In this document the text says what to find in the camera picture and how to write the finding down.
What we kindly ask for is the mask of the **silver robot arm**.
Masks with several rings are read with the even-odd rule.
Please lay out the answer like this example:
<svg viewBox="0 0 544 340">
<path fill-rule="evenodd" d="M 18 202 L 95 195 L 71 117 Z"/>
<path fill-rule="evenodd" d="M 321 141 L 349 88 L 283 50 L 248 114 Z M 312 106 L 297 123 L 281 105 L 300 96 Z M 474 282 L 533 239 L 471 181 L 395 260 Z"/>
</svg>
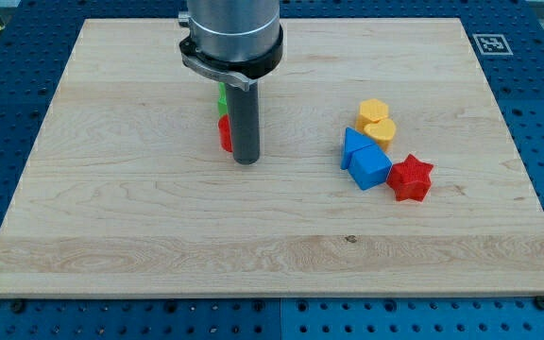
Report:
<svg viewBox="0 0 544 340">
<path fill-rule="evenodd" d="M 283 53 L 277 0 L 187 0 L 178 15 L 189 35 L 179 43 L 184 66 L 248 92 Z"/>
</svg>

